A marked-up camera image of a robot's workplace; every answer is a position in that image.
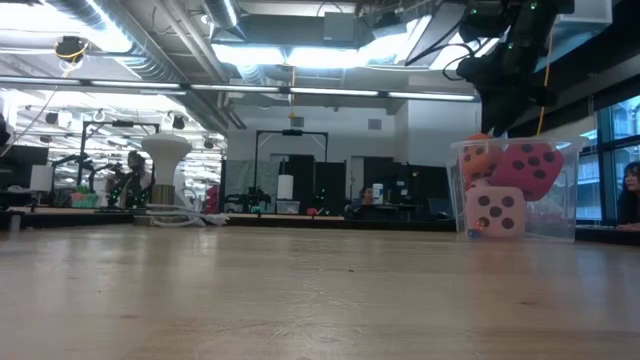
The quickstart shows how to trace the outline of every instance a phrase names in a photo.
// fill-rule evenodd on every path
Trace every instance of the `plastic storage container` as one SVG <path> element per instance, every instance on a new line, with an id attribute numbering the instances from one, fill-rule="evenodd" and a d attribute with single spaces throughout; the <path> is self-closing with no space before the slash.
<path id="1" fill-rule="evenodd" d="M 449 188 L 469 238 L 573 241 L 578 153 L 586 138 L 481 139 L 451 144 Z"/>
<path id="2" fill-rule="evenodd" d="M 278 200 L 276 203 L 278 214 L 299 214 L 300 201 Z"/>

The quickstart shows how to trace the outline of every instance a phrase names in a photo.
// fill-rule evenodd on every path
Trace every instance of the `ceiling light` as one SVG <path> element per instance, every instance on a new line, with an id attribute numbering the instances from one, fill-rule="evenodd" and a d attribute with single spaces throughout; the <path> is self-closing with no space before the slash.
<path id="1" fill-rule="evenodd" d="M 422 37 L 424 31 L 427 29 L 427 26 L 429 26 L 432 18 L 433 17 L 431 15 L 427 15 L 421 17 L 419 20 L 412 20 L 407 23 L 407 33 L 409 34 L 409 38 L 407 39 L 401 50 L 398 51 L 395 60 L 396 64 L 407 59 L 407 56 L 409 56 L 413 48 L 415 48 L 418 44 L 418 41 Z"/>
<path id="2" fill-rule="evenodd" d="M 314 69 L 349 69 L 359 66 L 355 49 L 297 47 L 287 59 L 289 65 Z"/>
<path id="3" fill-rule="evenodd" d="M 73 80 L 73 79 L 19 77 L 19 76 L 0 76 L 0 82 L 11 83 L 11 84 L 81 85 L 79 80 Z"/>
<path id="4" fill-rule="evenodd" d="M 142 89 L 179 89 L 180 88 L 180 84 L 154 83 L 154 82 L 142 82 L 142 81 L 94 80 L 91 82 L 91 84 L 93 84 L 94 86 L 142 88 Z"/>
<path id="5" fill-rule="evenodd" d="M 390 98 L 407 100 L 445 100 L 445 101 L 473 101 L 475 96 L 456 94 L 436 94 L 436 93 L 410 93 L 410 92 L 389 92 Z"/>
<path id="6" fill-rule="evenodd" d="M 193 90 L 236 91 L 277 93 L 280 89 L 275 86 L 244 86 L 244 85 L 191 85 Z"/>
<path id="7" fill-rule="evenodd" d="M 486 44 L 484 44 L 484 46 L 482 46 L 480 48 L 480 50 L 478 50 L 476 52 L 476 57 L 480 57 L 480 56 L 488 53 L 489 51 L 491 51 L 496 46 L 498 41 L 500 41 L 500 39 L 498 39 L 498 38 L 489 39 L 489 41 Z"/>
<path id="8" fill-rule="evenodd" d="M 284 63 L 279 47 L 211 45 L 218 59 L 234 65 L 276 65 Z"/>
<path id="9" fill-rule="evenodd" d="M 293 94 L 315 94 L 315 95 L 345 95 L 345 96 L 378 96 L 373 90 L 344 90 L 344 89 L 315 89 L 315 88 L 291 88 Z"/>

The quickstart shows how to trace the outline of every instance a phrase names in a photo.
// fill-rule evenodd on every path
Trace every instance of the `red object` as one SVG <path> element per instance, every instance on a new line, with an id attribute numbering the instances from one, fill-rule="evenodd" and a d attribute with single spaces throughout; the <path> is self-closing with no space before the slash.
<path id="1" fill-rule="evenodd" d="M 204 209 L 205 214 L 217 214 L 218 211 L 218 190 L 219 185 L 213 185 L 209 190 L 207 190 L 207 202 L 206 208 Z"/>
<path id="2" fill-rule="evenodd" d="M 513 186 L 527 201 L 542 199 L 558 178 L 564 158 L 549 144 L 513 144 L 489 180 L 493 186 Z"/>

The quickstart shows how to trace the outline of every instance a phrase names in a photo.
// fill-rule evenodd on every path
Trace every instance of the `pipe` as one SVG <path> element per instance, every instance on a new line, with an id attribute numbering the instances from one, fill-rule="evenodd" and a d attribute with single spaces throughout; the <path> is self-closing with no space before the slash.
<path id="1" fill-rule="evenodd" d="M 247 39 L 238 26 L 240 12 L 235 0 L 204 0 L 204 11 L 216 28 L 224 29 L 241 40 Z"/>
<path id="2" fill-rule="evenodd" d="M 180 6 L 180 4 L 177 3 L 176 0 L 167 0 L 167 2 L 171 10 L 173 11 L 173 13 L 178 18 L 178 20 L 180 20 L 180 23 L 187 28 L 187 31 L 189 33 L 191 33 L 192 40 L 195 41 L 196 44 L 198 44 L 198 46 L 204 53 L 204 56 L 206 56 L 206 58 L 209 60 L 211 65 L 213 65 L 216 71 L 220 74 L 220 76 L 222 77 L 222 81 L 229 82 L 229 79 L 226 76 L 226 70 L 224 68 L 224 65 L 222 65 L 220 60 L 218 60 L 218 57 L 216 56 L 216 54 L 213 52 L 213 49 L 211 48 L 211 44 L 207 44 L 204 40 L 202 40 L 202 36 L 200 36 L 200 32 L 198 31 L 198 29 L 196 29 L 196 27 L 193 25 L 193 22 L 191 22 L 191 19 L 189 18 L 189 16 L 187 16 L 187 14 L 184 12 L 182 7 Z"/>
<path id="3" fill-rule="evenodd" d="M 116 28 L 121 31 L 134 48 L 132 55 L 142 55 L 141 59 L 119 59 L 142 80 L 160 82 L 187 82 L 189 79 L 160 49 L 144 28 L 129 14 L 119 1 L 112 0 L 47 0 L 47 3 L 70 18 L 83 22 L 97 31 Z M 229 124 L 200 94 L 188 93 L 172 97 L 182 103 L 193 117 L 206 129 L 225 133 Z"/>
<path id="4" fill-rule="evenodd" d="M 153 0 L 156 8 L 160 11 L 160 13 L 167 19 L 169 25 L 173 28 L 173 30 L 178 34 L 178 37 L 182 42 L 187 46 L 189 51 L 195 56 L 196 60 L 200 65 L 204 68 L 204 70 L 213 78 L 214 81 L 223 81 L 222 77 L 218 74 L 216 69 L 213 68 L 213 65 L 205 59 L 200 51 L 195 47 L 187 33 L 180 27 L 176 19 L 173 18 L 169 9 L 167 9 L 167 5 L 164 0 Z"/>

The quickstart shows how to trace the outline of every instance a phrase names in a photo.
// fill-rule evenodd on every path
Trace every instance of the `table surface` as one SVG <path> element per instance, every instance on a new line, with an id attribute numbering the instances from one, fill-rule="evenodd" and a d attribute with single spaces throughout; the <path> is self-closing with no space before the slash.
<path id="1" fill-rule="evenodd" d="M 0 233 L 0 359 L 632 359 L 640 249 L 450 233 Z"/>

